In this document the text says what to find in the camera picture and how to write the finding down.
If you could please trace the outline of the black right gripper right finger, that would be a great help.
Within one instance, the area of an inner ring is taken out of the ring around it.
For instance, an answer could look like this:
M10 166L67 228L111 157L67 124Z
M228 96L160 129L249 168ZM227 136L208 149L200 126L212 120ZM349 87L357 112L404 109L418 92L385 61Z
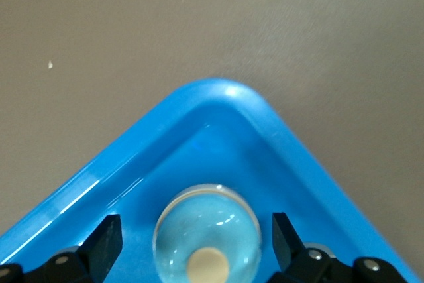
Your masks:
M280 267L271 282L412 282L413 272L359 212L313 218L305 243L284 212L272 215L272 248Z

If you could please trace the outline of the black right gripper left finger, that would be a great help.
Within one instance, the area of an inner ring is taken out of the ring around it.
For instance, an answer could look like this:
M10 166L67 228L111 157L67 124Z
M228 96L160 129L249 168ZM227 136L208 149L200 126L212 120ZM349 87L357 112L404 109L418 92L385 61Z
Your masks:
M123 248L121 216L107 215L78 247L56 253L29 272L1 266L2 282L104 282Z

